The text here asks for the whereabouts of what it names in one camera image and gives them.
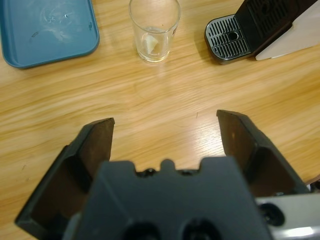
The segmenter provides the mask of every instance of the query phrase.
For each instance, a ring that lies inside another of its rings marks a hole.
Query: wooden table
[[[217,109],[249,115],[304,181],[320,173],[320,45],[276,59],[216,64],[206,24],[243,0],[179,0],[169,57],[136,53],[129,0],[93,0],[100,45],[91,55],[27,70],[0,59],[0,239],[31,237],[14,226],[63,146],[91,121],[114,117],[111,159],[138,170],[197,168],[223,155]]]

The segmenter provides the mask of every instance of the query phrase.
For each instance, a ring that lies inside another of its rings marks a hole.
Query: drinking glass
[[[130,0],[129,14],[141,58],[151,63],[164,60],[170,52],[180,20],[178,1]]]

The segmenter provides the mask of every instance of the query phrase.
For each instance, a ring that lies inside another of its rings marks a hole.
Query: black grille
[[[248,1],[251,15],[261,37],[265,37],[289,17],[289,3],[286,0]]]
[[[250,53],[241,28],[234,15],[211,21],[206,36],[214,54],[223,59],[233,59]]]

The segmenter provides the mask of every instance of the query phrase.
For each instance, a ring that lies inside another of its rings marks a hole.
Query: blue tray
[[[91,0],[0,0],[5,61],[30,68],[92,53],[99,31]]]

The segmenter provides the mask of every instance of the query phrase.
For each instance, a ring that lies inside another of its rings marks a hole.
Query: drip tray
[[[204,33],[211,54],[220,64],[228,64],[252,55],[235,15],[212,20]]]

